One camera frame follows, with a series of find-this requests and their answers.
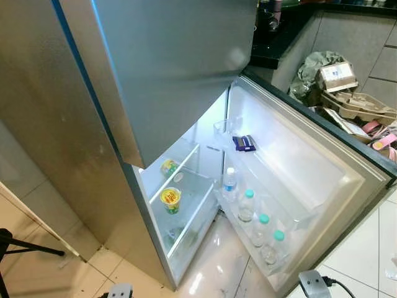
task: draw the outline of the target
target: yellow lid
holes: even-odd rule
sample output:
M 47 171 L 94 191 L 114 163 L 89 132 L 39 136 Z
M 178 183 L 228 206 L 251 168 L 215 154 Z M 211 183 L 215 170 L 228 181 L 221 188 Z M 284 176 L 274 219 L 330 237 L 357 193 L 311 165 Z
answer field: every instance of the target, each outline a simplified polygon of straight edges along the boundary
M 166 204 L 178 203 L 181 198 L 181 192 L 173 187 L 166 188 L 161 193 L 161 201 Z

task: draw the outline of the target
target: black tripod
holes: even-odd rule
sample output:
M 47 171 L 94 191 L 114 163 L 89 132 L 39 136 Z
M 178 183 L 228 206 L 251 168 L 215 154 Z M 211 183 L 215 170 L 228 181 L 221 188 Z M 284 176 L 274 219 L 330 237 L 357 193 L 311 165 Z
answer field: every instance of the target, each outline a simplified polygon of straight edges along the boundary
M 7 251 L 7 248 L 10 244 L 25 248 L 22 250 Z M 8 231 L 6 228 L 0 228 L 0 262 L 5 254 L 24 253 L 26 251 L 43 251 L 45 253 L 52 253 L 58 256 L 63 256 L 65 254 L 65 252 L 61 250 L 53 250 L 52 248 L 48 248 L 45 246 L 40 246 L 33 243 L 13 239 L 12 233 L 10 231 Z M 4 284 L 4 280 L 1 276 L 1 273 L 0 273 L 0 295 L 2 298 L 9 298 L 7 288 L 6 285 Z

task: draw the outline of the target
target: bottle cap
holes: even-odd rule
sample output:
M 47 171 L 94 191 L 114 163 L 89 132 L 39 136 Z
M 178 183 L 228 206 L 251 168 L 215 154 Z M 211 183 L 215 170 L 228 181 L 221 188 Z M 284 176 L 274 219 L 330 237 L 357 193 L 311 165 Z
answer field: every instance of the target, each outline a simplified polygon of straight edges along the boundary
M 270 218 L 269 218 L 269 216 L 266 215 L 266 214 L 261 214 L 261 215 L 259 216 L 259 221 L 260 221 L 262 224 L 268 224 L 268 223 L 269 223 L 269 220 L 270 220 Z
M 228 175 L 234 174 L 234 168 L 228 168 L 228 169 L 226 170 L 226 173 L 227 173 Z
M 252 198 L 254 197 L 254 191 L 252 189 L 247 189 L 245 195 L 248 198 Z
M 284 240 L 284 233 L 281 232 L 280 230 L 277 230 L 274 232 L 273 237 L 277 240 L 277 241 L 283 241 Z

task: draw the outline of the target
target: freezer door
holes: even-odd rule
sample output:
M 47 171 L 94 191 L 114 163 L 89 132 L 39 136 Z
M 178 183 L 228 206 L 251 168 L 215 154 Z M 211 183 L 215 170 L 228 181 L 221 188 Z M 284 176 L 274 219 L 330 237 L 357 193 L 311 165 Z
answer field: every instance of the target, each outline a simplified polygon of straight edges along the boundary
M 247 77 L 232 84 L 228 119 L 214 128 L 225 168 L 236 169 L 240 196 L 254 190 L 252 221 L 239 219 L 240 199 L 230 202 L 222 191 L 218 199 L 277 297 L 296 286 L 298 273 L 318 264 L 395 179 Z M 232 137 L 244 135 L 256 151 L 236 151 Z M 270 222 L 258 248 L 252 238 L 261 214 Z M 283 241 L 275 240 L 276 230 Z
M 126 163 L 147 168 L 248 64 L 257 0 L 60 0 Z

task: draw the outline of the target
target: stainless steel refrigerator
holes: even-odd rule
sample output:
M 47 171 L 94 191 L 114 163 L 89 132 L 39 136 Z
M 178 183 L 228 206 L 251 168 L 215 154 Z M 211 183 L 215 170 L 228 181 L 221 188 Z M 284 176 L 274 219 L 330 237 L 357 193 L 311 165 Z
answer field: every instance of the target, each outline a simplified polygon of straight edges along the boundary
M 0 3 L 1 119 L 101 243 L 172 289 L 220 207 L 281 297 L 395 185 L 394 163 L 243 71 L 255 0 Z M 285 234 L 276 264 L 222 195 L 228 167 Z

